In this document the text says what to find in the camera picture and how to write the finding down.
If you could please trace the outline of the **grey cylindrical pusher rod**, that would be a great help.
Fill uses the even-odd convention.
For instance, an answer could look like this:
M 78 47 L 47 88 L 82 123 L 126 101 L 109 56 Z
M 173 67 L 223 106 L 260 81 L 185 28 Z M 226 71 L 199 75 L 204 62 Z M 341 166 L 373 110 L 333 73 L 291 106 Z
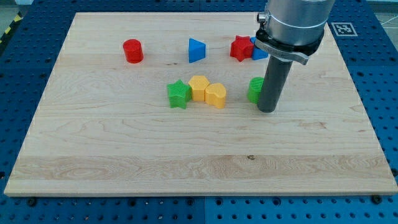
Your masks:
M 260 111 L 271 113 L 275 110 L 291 66 L 291 60 L 270 57 L 257 102 Z

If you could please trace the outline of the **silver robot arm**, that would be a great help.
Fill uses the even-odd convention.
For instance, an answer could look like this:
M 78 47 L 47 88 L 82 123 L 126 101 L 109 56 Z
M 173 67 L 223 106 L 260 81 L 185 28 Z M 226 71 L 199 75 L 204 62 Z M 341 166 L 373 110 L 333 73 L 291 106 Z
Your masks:
M 334 0 L 268 0 L 254 45 L 270 55 L 257 107 L 275 110 L 293 62 L 306 65 L 321 44 Z

